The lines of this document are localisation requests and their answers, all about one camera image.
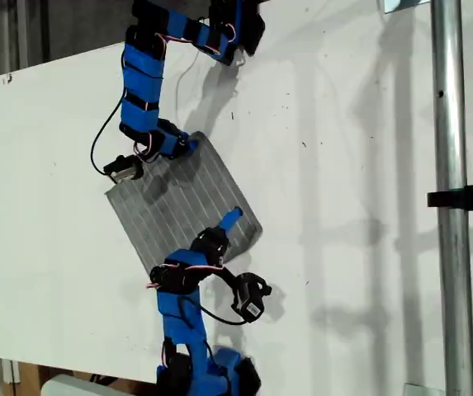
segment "metal pole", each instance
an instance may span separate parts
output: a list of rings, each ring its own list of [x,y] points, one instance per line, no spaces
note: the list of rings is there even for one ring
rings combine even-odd
[[[467,184],[461,0],[431,0],[438,191]],[[447,396],[473,396],[469,220],[438,209]]]

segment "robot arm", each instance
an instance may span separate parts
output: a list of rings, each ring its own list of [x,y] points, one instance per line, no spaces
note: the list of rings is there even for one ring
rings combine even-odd
[[[260,388],[250,359],[228,348],[212,353],[201,316],[203,311],[232,325],[254,322],[264,311],[263,297],[272,292],[259,276],[234,276],[223,266],[222,257],[229,245],[226,233],[241,215],[240,208],[230,211],[217,226],[202,231],[189,250],[173,252],[150,273],[152,286],[157,287],[158,310],[163,315],[162,365],[158,368],[161,394],[250,396]],[[223,279],[233,291],[232,308],[242,322],[217,318],[201,307],[199,283],[212,274]],[[188,355],[177,353],[178,344],[187,346]]]
[[[186,132],[159,118],[168,42],[192,44],[229,65],[238,48],[253,55],[265,30],[257,0],[212,0],[210,26],[147,0],[135,0],[132,13],[138,22],[126,32],[119,129],[134,141],[135,154],[119,156],[104,167],[104,173],[116,182],[142,177],[143,163],[157,155],[174,159],[196,148],[196,142],[189,141]]]

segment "sticker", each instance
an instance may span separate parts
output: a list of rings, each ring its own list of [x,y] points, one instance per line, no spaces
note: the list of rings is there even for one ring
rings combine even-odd
[[[260,314],[260,309],[258,309],[258,307],[253,303],[249,303],[249,305],[247,306],[247,310],[251,314],[253,314],[253,316],[258,316]]]

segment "white object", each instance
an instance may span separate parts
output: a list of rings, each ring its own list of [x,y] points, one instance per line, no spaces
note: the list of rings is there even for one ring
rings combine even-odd
[[[17,361],[2,359],[2,373],[5,384],[20,383],[20,366]]]
[[[473,2],[462,6],[473,183]],[[429,7],[262,10],[263,41],[239,69],[168,46],[161,116],[210,135],[264,228],[230,268],[274,288],[253,325],[205,318],[209,342],[250,355],[263,396],[443,389]],[[121,51],[0,77],[0,357],[154,382],[155,293],[88,161],[122,91]],[[118,124],[100,166],[132,152]],[[473,271],[473,214],[471,250]],[[234,318],[219,281],[202,302]]]
[[[57,375],[41,388],[41,396],[128,396],[106,386],[94,384],[69,375]]]

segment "gray square plate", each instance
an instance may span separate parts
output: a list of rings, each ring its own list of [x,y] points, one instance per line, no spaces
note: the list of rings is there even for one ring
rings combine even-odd
[[[145,164],[142,178],[123,181],[106,194],[148,273],[171,252],[189,248],[200,231],[217,225],[235,206],[244,216],[229,233],[225,260],[246,252],[262,233],[212,143],[201,132],[191,139],[199,144],[190,157]]]

